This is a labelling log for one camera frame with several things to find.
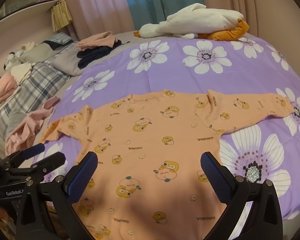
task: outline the white shelf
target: white shelf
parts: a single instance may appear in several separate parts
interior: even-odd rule
[[[5,17],[0,20],[0,35],[25,19],[47,12],[55,3],[57,3],[56,0],[42,2]]]

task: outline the white flower print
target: white flower print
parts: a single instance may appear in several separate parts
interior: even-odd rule
[[[289,64],[287,62],[287,60],[285,59],[285,57],[279,52],[277,51],[274,47],[266,45],[269,49],[272,50],[271,55],[274,58],[274,60],[279,63],[281,61],[281,66],[284,70],[289,70]]]
[[[165,63],[168,59],[167,56],[161,54],[169,50],[169,46],[167,42],[161,43],[161,40],[151,41],[150,44],[144,43],[140,45],[140,49],[134,49],[130,52],[130,58],[133,58],[132,61],[129,62],[127,69],[135,69],[135,73],[140,73],[141,71],[148,69],[151,67],[151,62],[156,64]]]
[[[231,44],[233,45],[235,50],[242,49],[244,46],[244,54],[248,58],[257,58],[257,52],[262,53],[263,52],[263,47],[261,47],[259,44],[257,44],[253,40],[249,40],[245,37],[242,37],[238,39],[239,41],[231,41]]]
[[[213,43],[211,41],[198,41],[197,47],[185,46],[183,48],[184,53],[190,56],[186,57],[182,62],[187,67],[197,65],[194,68],[195,73],[205,74],[211,67],[215,73],[220,74],[223,72],[223,66],[230,67],[232,65],[231,61],[225,58],[227,52],[223,47],[215,47],[212,50]]]
[[[284,149],[276,134],[270,134],[260,151],[261,129],[256,124],[231,134],[236,150],[225,140],[220,140],[220,159],[234,176],[247,181],[273,182],[278,197],[283,196],[291,184],[288,171],[279,169],[284,159]],[[251,203],[246,203],[242,215],[229,239],[236,238],[247,220]]]
[[[38,161],[41,161],[42,159],[56,153],[56,152],[61,152],[63,148],[63,143],[55,143],[54,145],[52,145],[46,152],[40,153],[37,159]],[[49,174],[47,174],[44,177],[44,181],[43,182],[50,182],[52,181],[56,176],[58,175],[65,175],[65,168],[68,166],[68,162],[66,161],[65,164],[63,164],[62,166],[60,166],[59,168],[55,169],[54,171],[50,172]]]
[[[299,126],[299,132],[300,132],[300,98],[297,98],[292,92],[290,88],[286,88],[284,93],[281,89],[276,89],[277,93],[281,96],[288,96],[290,103],[292,107],[294,108],[294,113],[288,115],[287,117],[284,117],[283,120],[286,123],[286,125],[289,127],[290,133],[292,136],[295,136],[297,133],[297,128]]]
[[[110,70],[107,70],[104,72],[100,72],[95,77],[87,78],[84,81],[83,86],[79,87],[74,92],[75,98],[72,100],[72,102],[77,101],[80,97],[82,97],[81,100],[85,100],[92,94],[94,90],[97,91],[105,88],[108,85],[106,81],[113,78],[113,76],[114,71],[110,72]]]

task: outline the blue gripper pad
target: blue gripper pad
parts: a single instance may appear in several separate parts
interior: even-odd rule
[[[71,179],[69,182],[65,182],[65,191],[67,192],[67,199],[70,205],[80,200],[97,166],[97,155],[94,152],[88,152],[83,160],[77,166],[73,166],[68,172],[68,174],[73,176],[72,179],[69,178]]]
[[[218,163],[211,153],[210,155],[211,157],[207,153],[203,153],[201,155],[201,168],[204,174],[207,176],[219,201],[229,205],[233,196],[231,185],[228,183],[227,179],[220,170],[223,168],[223,166]]]
[[[24,150],[21,153],[21,158],[23,160],[28,160],[28,159],[38,155],[39,153],[44,152],[44,150],[45,150],[44,144],[38,143],[37,145],[32,146],[31,148]]]

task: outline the cabinet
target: cabinet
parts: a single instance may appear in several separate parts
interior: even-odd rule
[[[0,9],[0,34],[11,26],[48,11],[57,0],[6,0]]]

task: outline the purple bedsheet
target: purple bedsheet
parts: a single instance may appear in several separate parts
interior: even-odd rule
[[[300,78],[282,54],[262,39],[220,42],[174,38],[127,49],[88,68],[66,91],[50,121],[76,113],[84,105],[98,108],[128,94],[163,89],[185,93],[206,93],[207,89],[226,94],[271,92],[288,96],[295,113],[284,119],[269,117],[253,127],[223,135],[220,156],[232,173],[250,181],[271,179],[284,219],[298,214]],[[70,169],[80,143],[63,136],[57,142],[47,143],[46,152],[39,158],[58,150],[65,153],[67,163],[50,178]],[[249,154],[256,150],[258,157]]]

